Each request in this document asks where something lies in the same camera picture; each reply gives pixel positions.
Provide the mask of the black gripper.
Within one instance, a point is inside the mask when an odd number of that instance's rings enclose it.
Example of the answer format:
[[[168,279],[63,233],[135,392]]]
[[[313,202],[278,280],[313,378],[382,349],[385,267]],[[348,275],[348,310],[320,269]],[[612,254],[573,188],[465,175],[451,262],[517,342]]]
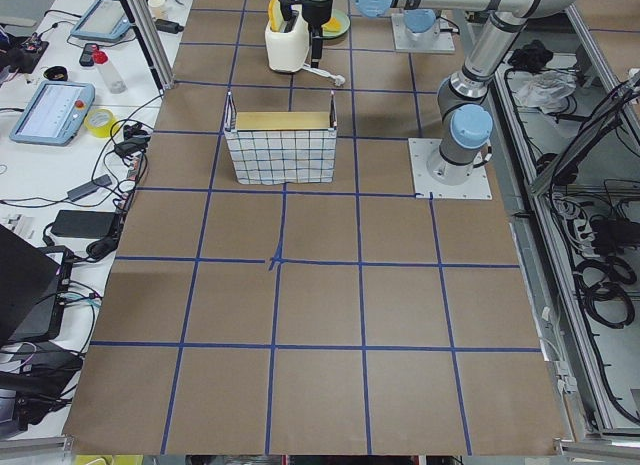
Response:
[[[293,6],[300,0],[278,0],[283,19],[289,22],[293,18]],[[318,68],[322,59],[322,26],[332,16],[333,0],[301,0],[302,16],[310,30],[311,59],[310,66]]]

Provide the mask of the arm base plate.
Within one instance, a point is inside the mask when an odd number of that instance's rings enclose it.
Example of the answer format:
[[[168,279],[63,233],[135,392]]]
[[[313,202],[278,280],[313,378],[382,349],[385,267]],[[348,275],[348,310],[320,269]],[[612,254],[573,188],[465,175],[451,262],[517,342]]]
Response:
[[[491,200],[492,193],[478,152],[467,165],[452,165],[440,155],[440,139],[410,138],[409,157],[414,195],[422,199]]]
[[[432,9],[403,10],[391,15],[395,50],[404,53],[453,54],[453,33]]]

